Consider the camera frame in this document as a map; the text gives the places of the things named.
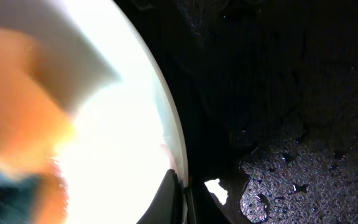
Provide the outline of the green and yellow sponge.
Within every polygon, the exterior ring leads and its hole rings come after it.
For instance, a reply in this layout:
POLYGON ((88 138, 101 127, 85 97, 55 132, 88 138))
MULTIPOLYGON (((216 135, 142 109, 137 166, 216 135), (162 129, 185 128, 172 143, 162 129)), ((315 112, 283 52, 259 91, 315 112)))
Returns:
POLYGON ((64 223, 69 196, 55 147, 74 135, 38 82, 51 74, 42 49, 0 27, 0 223, 64 223))

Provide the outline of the green plate with big stain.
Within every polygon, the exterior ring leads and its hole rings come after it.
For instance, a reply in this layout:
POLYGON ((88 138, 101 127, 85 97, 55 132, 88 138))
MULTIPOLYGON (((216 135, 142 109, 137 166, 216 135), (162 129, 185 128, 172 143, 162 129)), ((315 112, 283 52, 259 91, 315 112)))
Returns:
POLYGON ((169 169, 183 192, 186 147, 163 73, 114 1, 0 1, 0 27, 33 37, 51 74, 38 82, 74 135, 55 147, 64 223, 137 223, 169 169))

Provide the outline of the round black tray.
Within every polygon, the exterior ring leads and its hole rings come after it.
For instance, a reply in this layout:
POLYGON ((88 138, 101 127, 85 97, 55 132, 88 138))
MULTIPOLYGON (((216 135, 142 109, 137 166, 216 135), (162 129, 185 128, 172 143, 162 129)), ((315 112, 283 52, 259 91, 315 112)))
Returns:
POLYGON ((177 106, 190 223, 358 223, 358 0, 118 6, 177 106))

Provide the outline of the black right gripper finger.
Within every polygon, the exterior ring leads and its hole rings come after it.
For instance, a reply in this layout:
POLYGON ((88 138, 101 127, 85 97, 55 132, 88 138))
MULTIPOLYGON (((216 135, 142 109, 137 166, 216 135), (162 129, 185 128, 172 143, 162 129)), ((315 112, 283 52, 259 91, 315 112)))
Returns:
POLYGON ((183 192, 173 169, 167 170, 150 207, 137 224, 182 224, 183 192))

